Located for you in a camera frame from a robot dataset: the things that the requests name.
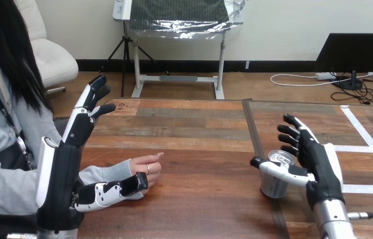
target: woman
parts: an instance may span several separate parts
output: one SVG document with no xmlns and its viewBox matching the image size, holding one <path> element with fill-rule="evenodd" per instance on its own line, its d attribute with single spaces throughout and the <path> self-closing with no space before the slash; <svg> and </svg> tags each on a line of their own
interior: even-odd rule
<svg viewBox="0 0 373 239">
<path fill-rule="evenodd" d="M 35 204 L 36 170 L 26 167 L 15 134 L 23 131 L 33 168 L 37 165 L 41 138 L 61 140 L 44 95 L 24 21 L 13 0 L 0 0 L 0 68 L 12 104 L 9 114 L 16 128 L 12 129 L 12 124 L 0 111 L 0 237 L 3 237 L 7 233 L 35 232 L 32 217 L 25 215 L 33 215 L 38 209 Z M 91 166 L 79 176 L 87 185 L 122 180 L 142 171 L 149 173 L 149 186 L 153 186 L 160 175 L 161 155 L 130 159 L 108 168 Z M 139 199 L 142 194 L 133 195 L 131 199 Z"/>
</svg>

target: monitor stand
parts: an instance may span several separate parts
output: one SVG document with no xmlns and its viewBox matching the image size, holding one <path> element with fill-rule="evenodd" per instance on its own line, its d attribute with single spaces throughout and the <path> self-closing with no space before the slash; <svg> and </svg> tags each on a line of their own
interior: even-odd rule
<svg viewBox="0 0 373 239">
<path fill-rule="evenodd" d="M 347 79 L 349 76 L 343 76 L 342 79 Z M 337 81 L 339 78 L 332 79 L 330 81 Z M 359 90 L 362 88 L 362 81 L 357 79 L 357 71 L 352 71 L 352 77 L 350 80 L 343 81 L 343 82 L 336 82 L 333 83 L 334 86 L 339 87 L 343 90 Z"/>
</svg>

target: white chair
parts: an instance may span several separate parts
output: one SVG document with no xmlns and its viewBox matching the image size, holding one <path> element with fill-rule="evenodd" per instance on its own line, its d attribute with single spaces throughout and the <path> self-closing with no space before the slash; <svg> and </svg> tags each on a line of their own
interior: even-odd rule
<svg viewBox="0 0 373 239">
<path fill-rule="evenodd" d="M 73 80 L 78 64 L 73 56 L 58 44 L 47 40 L 44 21 L 35 0 L 14 0 L 28 29 L 35 61 L 44 87 Z M 65 91 L 65 87 L 47 90 L 48 94 Z"/>
</svg>

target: prosthetic hand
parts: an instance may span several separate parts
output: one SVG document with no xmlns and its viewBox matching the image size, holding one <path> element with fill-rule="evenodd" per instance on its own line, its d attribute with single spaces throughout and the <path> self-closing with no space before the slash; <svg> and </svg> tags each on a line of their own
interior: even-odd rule
<svg viewBox="0 0 373 239">
<path fill-rule="evenodd" d="M 83 146 L 99 116 L 116 108 L 113 104 L 95 107 L 110 92 L 105 83 L 105 76 L 98 76 L 86 86 L 59 144 L 42 138 L 36 182 L 39 238 L 75 239 L 83 212 L 108 207 L 148 188 L 145 173 L 86 186 L 79 179 Z"/>
<path fill-rule="evenodd" d="M 277 129 L 285 133 L 279 135 L 279 140 L 291 145 L 281 149 L 295 155 L 303 168 L 258 157 L 251 160 L 251 165 L 286 182 L 306 186 L 308 203 L 322 239 L 354 238 L 342 194 L 342 171 L 334 146 L 331 143 L 321 145 L 313 132 L 296 117 L 284 115 L 283 119 L 296 129 L 278 126 Z"/>
</svg>

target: tripod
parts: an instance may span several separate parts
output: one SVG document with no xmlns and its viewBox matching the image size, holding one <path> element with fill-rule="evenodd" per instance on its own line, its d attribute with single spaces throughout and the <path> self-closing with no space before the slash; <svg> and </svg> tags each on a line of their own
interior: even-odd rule
<svg viewBox="0 0 373 239">
<path fill-rule="evenodd" d="M 116 51 L 122 45 L 122 43 L 124 43 L 124 53 L 123 53 L 123 62 L 122 62 L 122 92 L 121 92 L 121 97 L 124 96 L 124 78 L 125 78 L 125 73 L 126 73 L 126 65 L 130 62 L 129 43 L 130 42 L 133 43 L 133 40 L 129 36 L 127 36 L 126 22 L 125 21 L 123 21 L 123 32 L 124 32 L 124 36 L 122 36 L 122 39 L 119 42 L 118 46 L 115 48 L 115 50 L 112 52 L 112 54 L 107 58 L 106 63 L 103 66 L 101 66 L 101 69 L 99 70 L 100 73 L 104 72 L 105 66 L 109 65 L 109 62 L 110 62 L 111 58 L 113 57 L 113 55 L 116 53 Z M 140 46 L 138 46 L 138 49 L 142 53 L 144 53 L 144 55 L 146 55 L 153 63 L 155 62 L 155 60 L 148 53 L 146 53 Z"/>
</svg>

